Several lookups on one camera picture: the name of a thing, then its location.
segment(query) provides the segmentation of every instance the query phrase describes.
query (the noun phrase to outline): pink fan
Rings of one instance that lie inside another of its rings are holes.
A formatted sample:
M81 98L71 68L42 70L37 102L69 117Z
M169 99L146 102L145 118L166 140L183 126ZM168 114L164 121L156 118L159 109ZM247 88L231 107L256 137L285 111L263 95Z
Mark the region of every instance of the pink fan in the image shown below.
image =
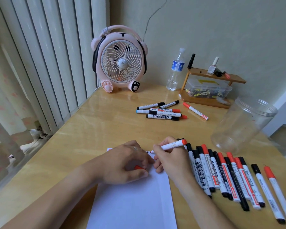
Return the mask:
M131 34L112 32L124 29ZM147 45L131 28L122 25L103 29L98 38L91 42L93 53L93 71L99 77L106 92L113 88L138 90L140 78L146 73Z

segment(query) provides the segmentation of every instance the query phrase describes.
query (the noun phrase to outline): plastic water bottle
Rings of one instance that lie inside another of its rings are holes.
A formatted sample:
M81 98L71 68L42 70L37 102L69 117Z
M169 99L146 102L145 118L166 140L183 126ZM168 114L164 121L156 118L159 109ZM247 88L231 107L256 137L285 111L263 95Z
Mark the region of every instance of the plastic water bottle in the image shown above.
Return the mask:
M171 77L168 79L167 81L167 85L166 88L168 90L171 91L175 91L177 88L177 76L179 75L179 73L182 71L183 67L184 67L184 59L183 59L183 52L185 51L184 48L180 48L180 53L177 57L177 59L175 59L173 61L172 64L172 75Z

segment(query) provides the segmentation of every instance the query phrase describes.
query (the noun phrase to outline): white paper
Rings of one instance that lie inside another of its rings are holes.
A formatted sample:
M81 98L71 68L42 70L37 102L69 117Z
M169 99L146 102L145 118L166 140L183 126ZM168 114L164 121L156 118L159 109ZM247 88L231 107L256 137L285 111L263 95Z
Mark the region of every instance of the white paper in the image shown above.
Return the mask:
M168 175L148 172L125 185L99 184L87 229L177 229Z

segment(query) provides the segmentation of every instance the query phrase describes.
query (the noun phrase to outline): curtain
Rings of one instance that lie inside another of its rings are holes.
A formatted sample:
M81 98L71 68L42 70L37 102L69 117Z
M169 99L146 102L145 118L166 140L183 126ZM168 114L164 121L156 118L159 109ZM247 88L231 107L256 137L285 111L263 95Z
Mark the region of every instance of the curtain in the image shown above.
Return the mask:
M0 181L8 174L10 155L16 163L24 158L20 146L34 141L29 130L37 126L31 104L0 47Z

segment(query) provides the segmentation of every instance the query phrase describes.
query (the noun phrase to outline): radiator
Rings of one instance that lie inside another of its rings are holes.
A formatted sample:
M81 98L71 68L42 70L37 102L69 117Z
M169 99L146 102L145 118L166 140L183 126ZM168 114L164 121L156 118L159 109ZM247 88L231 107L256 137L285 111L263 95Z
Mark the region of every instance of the radiator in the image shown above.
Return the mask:
M46 132L97 87L90 43L108 23L109 0L0 0L0 40Z

